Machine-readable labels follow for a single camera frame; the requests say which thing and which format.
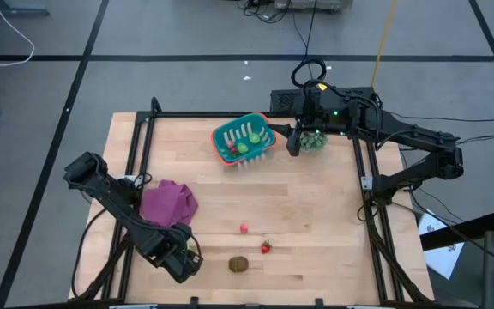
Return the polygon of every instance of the small red fruit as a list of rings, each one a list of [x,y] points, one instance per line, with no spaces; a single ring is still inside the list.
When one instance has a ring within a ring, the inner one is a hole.
[[[249,226],[247,226],[247,223],[241,223],[239,226],[239,231],[241,233],[248,233],[249,232]]]
[[[270,242],[268,240],[266,240],[264,242],[264,244],[261,245],[261,253],[262,254],[266,254],[266,253],[270,252],[271,249],[272,249],[272,246],[270,245]]]

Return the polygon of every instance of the kiwi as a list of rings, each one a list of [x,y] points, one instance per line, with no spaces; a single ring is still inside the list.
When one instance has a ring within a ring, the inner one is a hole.
[[[247,257],[232,257],[228,262],[228,268],[235,273],[244,272],[249,268]]]

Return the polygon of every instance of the yellow cable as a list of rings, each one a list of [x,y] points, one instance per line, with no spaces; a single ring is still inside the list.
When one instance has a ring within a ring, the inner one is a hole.
[[[390,13],[388,15],[388,20],[386,21],[386,27],[384,27],[383,38],[381,39],[381,44],[378,46],[377,60],[375,62],[375,69],[373,70],[373,77],[370,79],[370,86],[375,87],[375,80],[377,78],[378,65],[381,62],[381,54],[383,53],[384,44],[386,43],[386,37],[388,36],[388,30],[390,29],[390,24],[392,23],[392,17],[394,17],[395,5],[398,3],[397,0],[392,0],[392,8],[390,8]]]

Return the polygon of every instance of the white cable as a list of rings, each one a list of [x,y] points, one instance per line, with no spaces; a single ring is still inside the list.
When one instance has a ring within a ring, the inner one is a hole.
[[[13,30],[15,30],[16,33],[18,33],[22,38],[24,38],[30,45],[32,46],[32,52],[30,52],[30,56],[28,56],[25,60],[15,62],[15,63],[10,63],[10,64],[0,64],[0,66],[11,66],[11,65],[17,65],[17,64],[25,64],[26,62],[30,61],[30,59],[33,56],[33,52],[35,52],[35,45],[32,43],[32,41],[26,37],[26,35],[22,34],[20,31],[18,31],[9,21],[7,21],[7,18],[3,15],[3,13],[0,10],[0,16],[3,18],[3,20],[11,27]]]

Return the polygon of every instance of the black metal frame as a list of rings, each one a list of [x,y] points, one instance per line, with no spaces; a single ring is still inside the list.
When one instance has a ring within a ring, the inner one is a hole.
[[[154,131],[154,123],[156,118],[237,118],[244,116],[245,114],[248,114],[251,112],[162,112],[159,104],[157,104],[157,101],[155,99],[152,99],[152,111],[149,112],[137,112],[136,113],[136,120],[135,120],[135,128],[133,129],[133,136],[131,140],[131,146],[130,146],[130,153],[129,153],[129,158],[127,162],[127,168],[126,168],[126,173],[127,174],[132,174],[133,173],[133,167],[134,167],[134,162],[136,158],[136,151],[137,151],[137,146],[138,146],[138,140],[140,138],[140,132],[141,132],[141,127],[142,124],[145,122],[145,120],[148,120],[148,128],[145,136],[145,142],[144,142],[144,147],[142,150],[142,158],[141,158],[141,166],[140,166],[140,173],[145,173],[147,171],[148,167],[148,156],[149,152],[152,146],[152,135]],[[272,112],[263,112],[264,115],[266,115],[269,118],[278,118],[278,117],[283,117],[282,114],[279,113],[272,113]],[[353,139],[353,148],[354,148],[354,153],[356,156],[356,164],[358,167],[358,175],[359,179],[361,179],[362,176],[365,176],[365,169],[364,169],[364,160],[363,160],[363,155],[361,152],[361,147],[359,143],[359,139],[354,138]],[[378,165],[377,165],[377,156],[375,152],[375,148],[371,143],[367,143],[367,151],[369,153],[369,162],[370,162],[370,169],[371,169],[371,174],[372,175],[378,175]],[[364,202],[364,213],[365,213],[365,218],[367,226],[375,226],[375,221],[373,215],[371,215],[371,195],[367,193],[366,191],[361,190],[361,194],[363,197],[363,202]],[[387,248],[390,250],[392,253],[392,256],[395,257],[395,249],[394,249],[394,242],[392,240],[392,233],[390,230],[390,225],[389,225],[389,218],[388,218],[388,213],[386,208],[380,208],[379,209],[380,214],[380,222],[383,230],[383,238],[385,240],[385,244]],[[122,227],[119,223],[116,224],[116,227],[114,229],[114,234],[112,237],[112,243],[111,243],[111,250],[110,253],[112,254],[115,252],[118,246],[118,240],[121,237],[121,230]],[[371,256],[372,256],[372,262],[373,262],[373,267],[375,271],[375,280],[377,283],[377,293],[378,293],[378,299],[381,305],[389,302],[388,296],[387,296],[387,291],[386,291],[386,283],[384,281],[384,273],[383,273],[383,266],[381,263],[381,256],[376,248],[376,246],[371,242],[370,243],[370,250],[371,250]],[[132,246],[127,249],[125,253],[125,259],[123,261],[123,270],[122,270],[122,276],[121,280],[119,283],[119,289],[118,289],[118,295],[117,298],[121,300],[123,303],[126,300],[126,294],[127,294],[127,287],[129,284],[129,276],[130,276],[130,267],[131,267],[131,262],[132,262],[132,252],[133,248]],[[403,297],[403,289],[401,287],[400,281],[398,280],[397,276],[391,272],[392,276],[392,283],[393,283],[393,289],[394,289],[394,295],[395,295],[395,302],[397,306],[410,306],[410,305],[417,305],[421,306],[421,304],[415,304],[415,303],[402,303],[404,302],[404,297]],[[105,286],[103,287],[103,292],[102,292],[102,299],[108,299],[110,296],[110,291],[111,291],[111,285],[113,281],[113,275],[111,275],[108,278],[108,281],[106,282]],[[173,308],[176,307],[189,307],[189,305],[168,305],[172,306]],[[237,306],[237,305],[231,305],[231,307],[244,307],[244,306]],[[326,308],[342,308],[344,306],[325,306]]]
[[[147,131],[144,139],[144,145],[142,149],[141,165],[139,173],[145,173],[148,168],[148,157],[152,146],[152,136],[154,134],[154,125],[156,118],[238,118],[252,112],[163,112],[155,98],[152,98],[152,110],[147,112],[137,112],[135,118],[135,127],[133,129],[133,135],[131,137],[130,151],[127,160],[127,166],[125,168],[126,174],[134,174],[136,152],[138,150],[138,142],[141,138],[141,130],[144,123],[147,123]],[[283,118],[282,114],[274,112],[262,112],[265,116],[269,118]],[[362,150],[360,146],[359,139],[354,137],[352,140],[354,154],[356,157],[356,165],[358,168],[358,178],[361,182],[361,177],[365,176],[364,169],[364,158],[362,155]],[[367,143],[367,151],[369,154],[370,170],[373,176],[378,175],[378,165],[377,156],[375,148],[371,143]],[[366,226],[368,231],[375,228],[375,219],[371,213],[371,194],[368,191],[364,191],[360,184],[360,192],[363,198],[364,204],[364,214],[366,218]],[[392,240],[392,233],[389,225],[388,213],[385,207],[379,209],[379,218],[382,226],[382,235],[384,239],[384,244],[388,249],[389,253],[393,258],[395,258],[394,242]],[[114,227],[110,256],[117,252],[122,235],[122,225],[118,222]],[[110,270],[110,275],[102,288],[102,294],[100,300],[72,300],[68,303],[59,304],[46,304],[38,306],[21,306],[21,307],[5,307],[14,309],[34,309],[34,308],[108,308],[109,306],[117,306],[126,304],[127,288],[129,286],[130,277],[130,267],[133,256],[133,246],[130,244],[126,251],[123,260],[123,270],[119,282],[117,298],[110,298],[111,286],[114,280],[113,270]],[[433,303],[416,303],[416,302],[405,302],[403,296],[403,289],[400,284],[400,280],[397,275],[391,271],[391,278],[394,289],[395,300],[389,300],[386,290],[386,282],[384,280],[383,266],[381,262],[381,253],[379,252],[377,246],[370,242],[370,251],[373,262],[373,268],[375,272],[375,280],[377,285],[377,293],[379,299],[379,305],[376,306],[387,306],[394,308],[462,308],[455,306],[441,306]],[[315,299],[314,306],[292,306],[292,305],[279,305],[279,306],[268,306],[268,305],[199,305],[198,298],[192,296],[189,304],[158,304],[159,309],[249,309],[249,307],[255,306],[257,309],[339,309],[339,308],[349,308],[348,306],[327,306],[323,304],[322,299]]]

